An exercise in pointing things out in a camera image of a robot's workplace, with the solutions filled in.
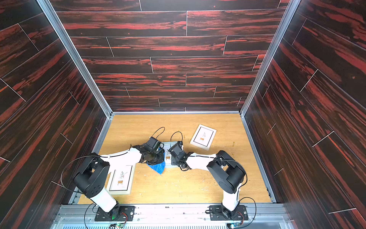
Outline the white picture frame near left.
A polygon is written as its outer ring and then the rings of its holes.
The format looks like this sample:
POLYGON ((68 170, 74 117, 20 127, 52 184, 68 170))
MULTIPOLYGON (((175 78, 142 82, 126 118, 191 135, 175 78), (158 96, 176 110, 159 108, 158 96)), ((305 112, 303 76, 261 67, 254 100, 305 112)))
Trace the white picture frame near left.
POLYGON ((122 166, 111 172, 107 191, 111 195, 130 195, 135 172, 135 165, 122 166))

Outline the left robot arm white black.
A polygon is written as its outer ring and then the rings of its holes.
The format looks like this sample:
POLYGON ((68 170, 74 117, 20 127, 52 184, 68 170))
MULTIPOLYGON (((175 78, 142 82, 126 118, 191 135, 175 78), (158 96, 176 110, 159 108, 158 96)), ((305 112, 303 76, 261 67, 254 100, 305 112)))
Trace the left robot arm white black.
POLYGON ((137 163, 158 165, 164 162, 164 143, 151 137, 142 145, 131 146, 128 150, 109 155, 91 153, 78 168, 73 182, 87 198, 109 214, 112 219, 119 215, 120 204, 104 187, 107 175, 124 166, 137 163))

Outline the blue microfiber cloth black trim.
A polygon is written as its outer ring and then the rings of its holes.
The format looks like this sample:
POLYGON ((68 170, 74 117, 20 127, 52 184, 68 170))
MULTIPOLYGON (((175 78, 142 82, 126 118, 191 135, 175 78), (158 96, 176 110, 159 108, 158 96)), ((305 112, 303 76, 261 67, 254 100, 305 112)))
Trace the blue microfiber cloth black trim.
POLYGON ((156 165, 149 165, 149 167, 154 170, 155 172, 157 172, 159 175, 161 175, 164 172, 165 169, 165 162, 162 162, 160 164, 156 164, 156 165))

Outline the white picture frame deer print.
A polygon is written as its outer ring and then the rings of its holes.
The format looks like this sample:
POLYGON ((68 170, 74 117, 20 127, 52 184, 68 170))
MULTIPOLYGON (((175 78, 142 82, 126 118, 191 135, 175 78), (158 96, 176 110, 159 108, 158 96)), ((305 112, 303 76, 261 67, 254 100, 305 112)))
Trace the white picture frame deer print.
POLYGON ((216 130, 210 127, 199 125, 190 144, 208 151, 215 137, 216 130))

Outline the grey-green picture frame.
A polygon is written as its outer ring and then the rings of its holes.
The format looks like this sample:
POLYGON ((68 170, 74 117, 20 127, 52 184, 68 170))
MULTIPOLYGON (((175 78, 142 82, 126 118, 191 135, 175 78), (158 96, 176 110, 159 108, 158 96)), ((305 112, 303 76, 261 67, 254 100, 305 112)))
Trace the grey-green picture frame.
POLYGON ((182 141, 173 141, 173 142, 163 142, 162 144, 164 145, 163 149, 164 149, 164 160, 165 160, 165 167, 166 168, 175 168, 175 167, 179 167, 179 165, 172 165, 172 156, 171 153, 169 152, 169 149, 171 147, 173 147, 175 144, 179 143, 181 146, 183 145, 182 141))

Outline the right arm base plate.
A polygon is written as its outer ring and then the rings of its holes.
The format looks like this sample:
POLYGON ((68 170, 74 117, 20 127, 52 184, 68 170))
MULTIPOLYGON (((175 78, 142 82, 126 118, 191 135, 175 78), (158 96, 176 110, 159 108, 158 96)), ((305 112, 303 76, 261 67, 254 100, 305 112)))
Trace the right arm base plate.
POLYGON ((247 221, 248 214, 244 205, 238 205, 233 211, 230 211, 226 207, 221 205, 211 205, 209 209, 205 211, 210 216, 211 221, 224 221, 224 220, 240 220, 247 221))

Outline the aluminium front rail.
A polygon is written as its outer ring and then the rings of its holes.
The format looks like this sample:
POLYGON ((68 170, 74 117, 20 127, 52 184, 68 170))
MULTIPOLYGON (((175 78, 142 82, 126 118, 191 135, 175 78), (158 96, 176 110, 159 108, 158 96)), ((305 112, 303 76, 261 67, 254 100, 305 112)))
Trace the aluminium front rail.
POLYGON ((243 203, 248 220, 211 221, 209 204, 132 204, 132 221, 96 222, 94 205, 63 205, 52 229, 294 229, 295 223, 282 204, 243 203))

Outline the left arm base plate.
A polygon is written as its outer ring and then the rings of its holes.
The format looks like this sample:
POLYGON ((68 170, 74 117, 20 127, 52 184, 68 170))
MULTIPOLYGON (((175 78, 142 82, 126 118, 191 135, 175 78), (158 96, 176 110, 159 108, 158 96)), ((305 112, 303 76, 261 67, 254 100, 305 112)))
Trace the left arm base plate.
POLYGON ((94 220, 96 222, 127 222, 133 220, 134 212, 135 206, 131 205, 115 206, 109 212, 105 212, 99 207, 94 220))

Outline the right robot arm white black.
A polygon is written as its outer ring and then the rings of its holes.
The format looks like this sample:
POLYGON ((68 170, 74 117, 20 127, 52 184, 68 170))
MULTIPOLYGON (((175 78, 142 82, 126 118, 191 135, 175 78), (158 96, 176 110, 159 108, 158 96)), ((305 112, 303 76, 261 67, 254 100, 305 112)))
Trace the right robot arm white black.
POLYGON ((181 141, 171 146, 168 152, 171 154, 171 164, 182 171, 200 169, 211 173, 223 190, 221 211, 227 218, 232 217, 238 211, 239 193, 246 171, 227 152, 221 150, 215 155, 186 153, 181 141))

